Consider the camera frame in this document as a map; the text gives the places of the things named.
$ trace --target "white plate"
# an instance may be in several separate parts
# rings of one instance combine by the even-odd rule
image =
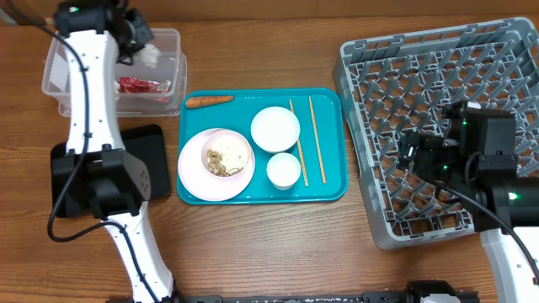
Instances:
[[[210,202],[224,201],[241,193],[251,182],[254,174],[254,154],[241,178],[223,178],[209,173],[202,165],[200,151],[205,141],[214,133],[224,129],[204,130],[192,137],[179,153],[179,180],[192,195]]]

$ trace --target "black base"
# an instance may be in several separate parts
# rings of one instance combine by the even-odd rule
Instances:
[[[166,198],[172,192],[170,177],[168,176],[167,154],[163,130],[159,125],[147,125],[131,130],[121,131],[121,139],[125,149],[132,155],[142,160],[150,174],[152,194],[150,200]],[[51,163],[53,159],[66,155],[66,142],[54,146],[51,150]],[[52,203],[56,202],[56,196],[60,193],[61,185],[52,182]],[[65,203],[58,211],[58,217],[76,217],[90,214],[89,210],[83,209],[76,203]]]
[[[219,295],[187,297],[186,303],[420,303],[431,294],[455,296],[462,303],[480,303],[475,291],[454,291],[439,280],[412,281],[404,291],[367,291],[363,295],[297,295],[282,297],[222,298]]]

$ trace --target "gray dish rack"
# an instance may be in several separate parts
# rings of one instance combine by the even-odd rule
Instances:
[[[373,239],[393,249],[473,233],[470,214],[396,169],[406,130],[441,136],[444,104],[461,99],[517,120],[518,174],[539,173],[539,40],[513,18],[344,43],[334,82],[354,140]],[[442,192],[444,199],[452,198]]]

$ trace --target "wooden chopstick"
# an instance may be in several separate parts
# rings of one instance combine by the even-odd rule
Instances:
[[[311,106],[312,128],[314,129],[314,140],[317,142],[318,161],[320,162],[320,172],[322,173],[322,183],[326,183],[326,173],[323,171],[322,154],[320,153],[320,144],[318,143],[317,121],[314,119],[314,109],[312,109],[312,100],[309,96],[309,106]]]
[[[292,99],[290,99],[290,110],[294,114],[294,105],[292,105]],[[300,162],[302,163],[303,181],[305,182],[305,187],[309,187],[309,180],[307,179],[307,170],[305,169],[305,161],[303,160],[302,143],[300,142],[300,138],[297,138],[297,150],[300,152]]]

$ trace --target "small white bowl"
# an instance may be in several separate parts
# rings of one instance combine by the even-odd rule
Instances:
[[[280,190],[291,188],[302,175],[302,166],[296,157],[282,152],[268,161],[266,168],[271,183]]]
[[[300,137],[300,122],[288,109],[268,107],[254,116],[251,136],[267,152],[284,152],[293,147]]]
[[[210,171],[208,150],[225,151],[224,157],[232,157],[233,161],[237,162],[234,168],[241,168],[242,171],[232,176],[217,176]],[[220,130],[208,137],[200,151],[200,160],[205,170],[212,176],[217,178],[240,178],[244,172],[244,168],[248,165],[251,157],[251,146],[244,136],[233,130]]]

